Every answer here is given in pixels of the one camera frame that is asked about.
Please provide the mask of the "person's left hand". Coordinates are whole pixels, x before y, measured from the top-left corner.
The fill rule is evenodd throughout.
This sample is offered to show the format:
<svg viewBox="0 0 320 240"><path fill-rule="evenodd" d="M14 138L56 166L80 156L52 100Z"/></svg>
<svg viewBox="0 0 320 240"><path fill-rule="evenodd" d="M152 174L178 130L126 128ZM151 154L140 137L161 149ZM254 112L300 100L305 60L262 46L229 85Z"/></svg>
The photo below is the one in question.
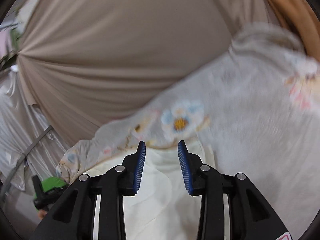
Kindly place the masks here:
<svg viewBox="0 0 320 240"><path fill-rule="evenodd" d="M42 219L44 219L44 217L46 216L47 213L48 213L47 210L39 209L37 212L37 215L38 215L39 219L42 220Z"/></svg>

